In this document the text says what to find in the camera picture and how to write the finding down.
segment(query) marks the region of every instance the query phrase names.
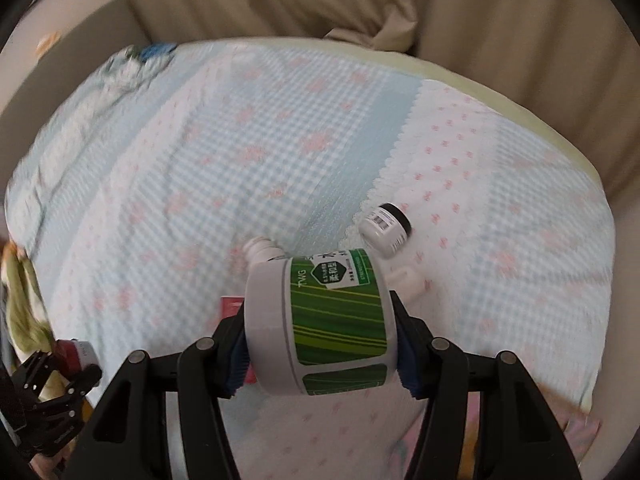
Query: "metal screw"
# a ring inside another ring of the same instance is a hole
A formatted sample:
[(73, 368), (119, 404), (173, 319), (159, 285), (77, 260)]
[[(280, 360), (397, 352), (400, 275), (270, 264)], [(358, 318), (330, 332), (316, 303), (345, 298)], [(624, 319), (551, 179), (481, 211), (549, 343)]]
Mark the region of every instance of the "metal screw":
[(447, 341), (443, 337), (437, 337), (433, 341), (431, 341), (431, 346), (433, 346), (436, 350), (446, 350), (447, 348), (449, 348), (449, 341)]
[(134, 350), (129, 354), (129, 362), (131, 364), (138, 364), (145, 360), (146, 354), (142, 350)]
[(198, 350), (209, 350), (214, 345), (213, 339), (210, 337), (203, 337), (196, 342), (196, 348)]
[(514, 354), (513, 352), (502, 352), (500, 354), (500, 361), (502, 361), (505, 364), (514, 365), (516, 364), (517, 360), (518, 358), (516, 357), (516, 354)]

